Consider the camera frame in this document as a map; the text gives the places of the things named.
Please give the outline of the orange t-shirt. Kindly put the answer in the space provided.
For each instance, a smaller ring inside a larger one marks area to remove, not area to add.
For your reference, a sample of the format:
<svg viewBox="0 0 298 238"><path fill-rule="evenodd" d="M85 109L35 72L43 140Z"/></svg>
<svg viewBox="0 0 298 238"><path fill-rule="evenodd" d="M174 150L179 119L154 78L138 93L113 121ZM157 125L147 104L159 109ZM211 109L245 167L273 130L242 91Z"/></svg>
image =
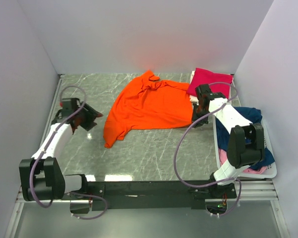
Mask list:
<svg viewBox="0 0 298 238"><path fill-rule="evenodd" d="M189 83L161 80L148 70L134 78L117 97L105 122L104 146L111 148L130 130L172 129L191 124Z"/></svg>

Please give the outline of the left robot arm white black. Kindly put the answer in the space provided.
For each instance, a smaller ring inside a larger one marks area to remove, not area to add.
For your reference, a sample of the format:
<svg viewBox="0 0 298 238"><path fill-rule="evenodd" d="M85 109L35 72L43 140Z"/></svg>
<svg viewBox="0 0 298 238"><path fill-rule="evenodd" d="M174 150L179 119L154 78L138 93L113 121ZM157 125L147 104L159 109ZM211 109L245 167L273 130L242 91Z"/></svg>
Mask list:
<svg viewBox="0 0 298 238"><path fill-rule="evenodd" d="M86 176L63 175L57 158L78 127L89 131L97 125L95 120L103 115L79 98L66 98L60 104L61 108L56 112L50 131L38 151L19 164L25 201L57 200L67 193L72 193L77 199L89 195Z"/></svg>

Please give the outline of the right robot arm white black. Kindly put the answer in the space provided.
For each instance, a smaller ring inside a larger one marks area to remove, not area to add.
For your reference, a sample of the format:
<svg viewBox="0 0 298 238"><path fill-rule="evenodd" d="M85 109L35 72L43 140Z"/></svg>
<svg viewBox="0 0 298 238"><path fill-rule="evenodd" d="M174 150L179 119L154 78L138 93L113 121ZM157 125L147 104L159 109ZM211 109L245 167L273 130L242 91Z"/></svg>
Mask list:
<svg viewBox="0 0 298 238"><path fill-rule="evenodd" d="M198 102L193 104L192 123L199 127L213 114L229 133L227 160L210 176L208 192L219 198L229 190L233 181L247 168L265 158L264 128L243 117L224 96L212 92L208 84L195 88Z"/></svg>

